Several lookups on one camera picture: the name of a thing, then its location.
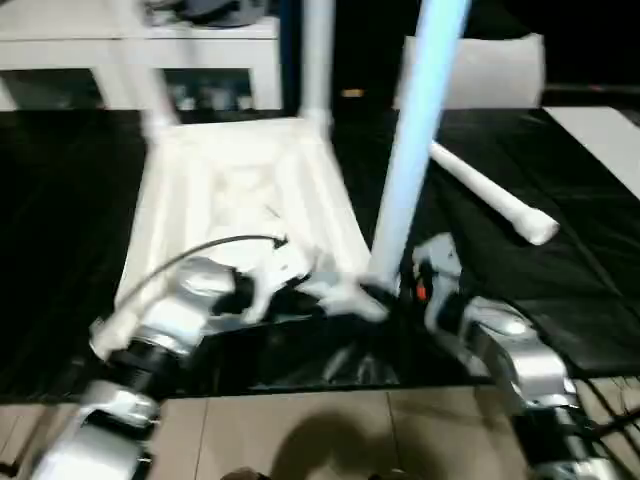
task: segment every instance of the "black plastic sheet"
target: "black plastic sheet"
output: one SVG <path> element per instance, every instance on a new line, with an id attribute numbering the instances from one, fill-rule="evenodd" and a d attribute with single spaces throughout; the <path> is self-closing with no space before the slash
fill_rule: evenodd
<path id="1" fill-rule="evenodd" d="M 336 155 L 369 243 L 395 119 L 336 118 Z M 100 373 L 87 355 L 82 375 L 64 381 L 72 358 L 87 354 L 89 326 L 112 308 L 146 151 L 138 122 L 131 112 L 0 115 L 9 285 L 1 401 L 73 399 Z M 575 375 L 640 374 L 639 201 L 540 111 L 446 112 L 439 140 L 562 230 L 544 246 L 527 245 L 432 164 L 410 248 L 451 232 L 463 284 L 531 314 L 575 362 Z M 477 381 L 436 348 L 416 312 L 397 306 L 382 324 L 316 318 L 214 338 L 178 396 Z"/>

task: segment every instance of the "white cabinet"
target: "white cabinet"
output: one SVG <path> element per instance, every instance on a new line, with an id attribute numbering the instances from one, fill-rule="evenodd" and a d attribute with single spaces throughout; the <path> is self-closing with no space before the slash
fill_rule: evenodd
<path id="1" fill-rule="evenodd" d="M 0 5 L 0 110 L 279 109 L 278 19 L 235 29 L 145 24 L 141 0 Z"/>

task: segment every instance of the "tiled floor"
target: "tiled floor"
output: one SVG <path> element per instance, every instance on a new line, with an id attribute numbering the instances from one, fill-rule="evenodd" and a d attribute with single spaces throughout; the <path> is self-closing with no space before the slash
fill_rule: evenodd
<path id="1" fill-rule="evenodd" d="M 615 386 L 607 393 L 618 398 Z M 18 455 L 44 411 L 0 409 L 1 461 Z M 63 405 L 50 431 L 71 411 Z M 620 439 L 612 446 L 640 473 Z M 175 400 L 165 405 L 151 450 L 152 480 L 216 480 L 240 466 L 274 480 L 366 479 L 393 468 L 425 480 L 526 478 L 489 387 Z"/>
<path id="2" fill-rule="evenodd" d="M 600 392 L 608 400 L 614 411 L 618 414 L 627 409 L 640 405 L 640 383 L 637 379 L 626 381 L 624 379 L 599 380 L 596 382 Z M 578 388 L 585 408 L 590 418 L 598 423 L 606 423 L 611 417 L 596 400 L 594 394 L 584 385 L 579 383 Z M 640 444 L 640 429 L 629 427 L 627 433 Z M 605 443 L 624 462 L 627 467 L 640 478 L 640 459 L 636 457 L 620 433 L 615 433 L 606 438 Z"/>

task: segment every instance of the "white pole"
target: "white pole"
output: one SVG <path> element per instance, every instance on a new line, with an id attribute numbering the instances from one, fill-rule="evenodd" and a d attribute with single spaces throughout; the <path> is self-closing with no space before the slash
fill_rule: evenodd
<path id="1" fill-rule="evenodd" d="M 335 0 L 305 0 L 300 115 L 324 132 L 331 126 L 331 67 Z"/>
<path id="2" fill-rule="evenodd" d="M 513 228 L 533 245 L 542 245 L 553 237 L 560 225 L 549 215 L 532 208 L 467 165 L 439 143 L 431 145 L 431 157 L 491 208 L 509 220 Z"/>
<path id="3" fill-rule="evenodd" d="M 393 281 L 402 260 L 469 3 L 423 0 L 420 9 L 415 60 L 396 126 L 369 264 L 369 271 L 383 281 Z"/>

